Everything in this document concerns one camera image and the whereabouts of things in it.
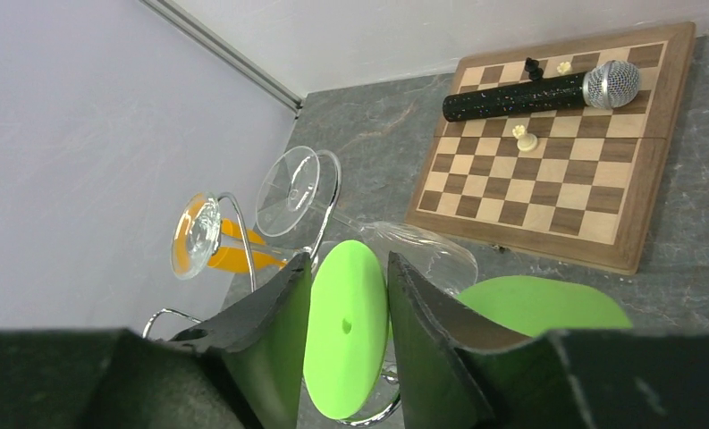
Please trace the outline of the clear ribbed wine glass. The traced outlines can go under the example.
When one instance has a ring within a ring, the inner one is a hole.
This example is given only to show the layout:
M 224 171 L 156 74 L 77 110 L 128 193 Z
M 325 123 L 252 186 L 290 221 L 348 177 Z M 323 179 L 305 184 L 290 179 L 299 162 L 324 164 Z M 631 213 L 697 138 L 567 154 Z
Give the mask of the clear ribbed wine glass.
M 312 214 L 322 215 L 312 248 L 323 244 L 331 222 L 347 227 L 385 264 L 403 255 L 432 284 L 451 295 L 475 284 L 477 260 L 470 251 L 435 232 L 406 223 L 361 222 L 342 212 L 342 166 L 330 150 L 294 147 L 279 157 L 264 178 L 256 204 L 256 226 L 268 237 L 282 236 Z

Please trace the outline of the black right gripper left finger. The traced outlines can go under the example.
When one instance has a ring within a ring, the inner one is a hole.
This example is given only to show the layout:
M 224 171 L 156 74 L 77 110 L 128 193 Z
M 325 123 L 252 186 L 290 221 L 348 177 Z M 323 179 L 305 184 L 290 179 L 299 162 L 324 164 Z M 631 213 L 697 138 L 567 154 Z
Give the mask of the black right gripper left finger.
M 310 290 L 301 254 L 168 341 L 0 331 L 0 428 L 293 428 Z

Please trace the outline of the black microphone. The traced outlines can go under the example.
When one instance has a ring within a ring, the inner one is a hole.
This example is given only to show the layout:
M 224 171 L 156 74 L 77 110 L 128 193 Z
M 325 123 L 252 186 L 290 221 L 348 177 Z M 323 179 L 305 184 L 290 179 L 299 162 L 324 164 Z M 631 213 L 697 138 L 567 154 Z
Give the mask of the black microphone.
M 464 122 L 585 106 L 610 110 L 631 103 L 640 88 L 635 64 L 611 60 L 591 71 L 449 95 L 442 113 L 447 122 Z

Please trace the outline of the green plastic wine glass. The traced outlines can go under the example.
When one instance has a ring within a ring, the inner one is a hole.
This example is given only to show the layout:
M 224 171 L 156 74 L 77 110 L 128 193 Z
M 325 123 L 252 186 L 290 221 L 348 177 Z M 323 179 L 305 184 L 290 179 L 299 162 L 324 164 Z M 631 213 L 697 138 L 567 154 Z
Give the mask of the green plastic wine glass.
M 381 260 L 358 240 L 326 241 L 315 260 L 303 363 L 303 381 L 325 417 L 345 426 L 370 428 L 401 404 L 393 394 L 369 416 L 360 411 L 387 370 L 392 338 Z M 534 337 L 555 328 L 629 328 L 619 304 L 586 285 L 535 276 L 489 278 L 453 297 L 505 328 Z

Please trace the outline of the white chess piece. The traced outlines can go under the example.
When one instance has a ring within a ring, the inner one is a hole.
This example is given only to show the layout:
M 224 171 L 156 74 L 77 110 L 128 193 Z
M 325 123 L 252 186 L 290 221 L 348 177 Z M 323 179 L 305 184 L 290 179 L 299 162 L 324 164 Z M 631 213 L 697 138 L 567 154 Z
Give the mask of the white chess piece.
M 525 125 L 515 125 L 512 136 L 517 140 L 517 148 L 520 152 L 531 152 L 538 146 L 537 136 L 530 133 Z
M 561 62 L 557 65 L 556 71 L 559 76 L 564 76 L 573 73 L 573 67 L 571 62 Z

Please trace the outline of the chrome wine glass rack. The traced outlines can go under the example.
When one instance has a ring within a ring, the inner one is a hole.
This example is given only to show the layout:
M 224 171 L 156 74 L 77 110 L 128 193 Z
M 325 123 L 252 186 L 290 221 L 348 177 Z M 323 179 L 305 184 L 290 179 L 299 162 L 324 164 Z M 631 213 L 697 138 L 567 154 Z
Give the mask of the chrome wine glass rack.
M 312 220 L 290 232 L 268 237 L 248 232 L 242 220 L 232 222 L 222 217 L 220 202 L 227 193 L 215 196 L 198 193 L 187 205 L 176 228 L 171 263 L 175 276 L 181 280 L 195 277 L 210 267 L 231 273 L 249 275 L 250 288 L 257 289 L 257 274 L 268 267 L 284 268 L 295 256 L 307 253 L 313 267 L 320 248 L 312 245 L 318 233 L 322 215 L 314 212 Z

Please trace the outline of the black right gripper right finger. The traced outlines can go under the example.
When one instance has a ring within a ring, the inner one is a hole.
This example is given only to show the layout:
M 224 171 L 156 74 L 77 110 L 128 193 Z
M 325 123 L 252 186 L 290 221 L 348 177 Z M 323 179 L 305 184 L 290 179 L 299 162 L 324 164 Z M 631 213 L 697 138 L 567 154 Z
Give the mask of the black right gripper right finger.
M 387 288 L 408 428 L 709 428 L 709 332 L 528 337 L 391 253 Z

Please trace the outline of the wooden chess board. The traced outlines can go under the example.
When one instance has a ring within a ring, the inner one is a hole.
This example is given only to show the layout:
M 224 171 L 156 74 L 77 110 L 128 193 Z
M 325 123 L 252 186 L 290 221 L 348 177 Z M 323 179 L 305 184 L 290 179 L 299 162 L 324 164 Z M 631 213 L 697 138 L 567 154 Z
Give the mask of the wooden chess board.
M 440 120 L 406 214 L 409 224 L 542 257 L 633 274 L 639 266 L 695 44 L 692 22 L 530 46 L 460 60 L 452 93 L 545 77 L 561 62 L 640 70 L 621 108 L 583 107 L 469 122 Z M 538 138 L 520 152 L 522 124 Z

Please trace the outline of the black chess piece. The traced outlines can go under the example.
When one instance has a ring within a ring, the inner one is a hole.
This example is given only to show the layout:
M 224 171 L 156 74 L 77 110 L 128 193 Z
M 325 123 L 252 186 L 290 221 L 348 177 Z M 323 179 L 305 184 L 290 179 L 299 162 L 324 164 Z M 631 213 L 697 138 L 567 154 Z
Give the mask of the black chess piece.
M 531 81 L 538 81 L 543 78 L 544 71 L 540 67 L 540 62 L 536 59 L 527 57 L 524 63 L 524 71 Z

